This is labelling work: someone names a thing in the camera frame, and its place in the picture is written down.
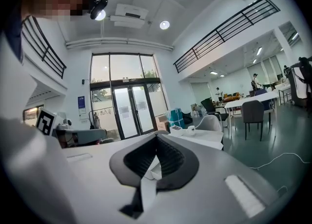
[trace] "gray floor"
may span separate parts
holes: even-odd
[[[307,118],[304,109],[285,104],[277,109],[277,136],[274,113],[272,128],[269,131],[268,114],[265,114],[263,137],[260,142],[260,130],[257,124],[250,127],[245,140],[245,125],[242,118],[236,119],[236,130],[232,127],[232,139],[229,139],[229,128],[224,128],[224,150],[248,167],[259,167],[285,152],[298,154],[303,161],[309,162],[312,157],[312,117]],[[309,164],[303,164],[294,155],[283,155],[271,164],[260,168],[258,172],[266,178],[276,190],[282,186],[288,189],[298,186]]]

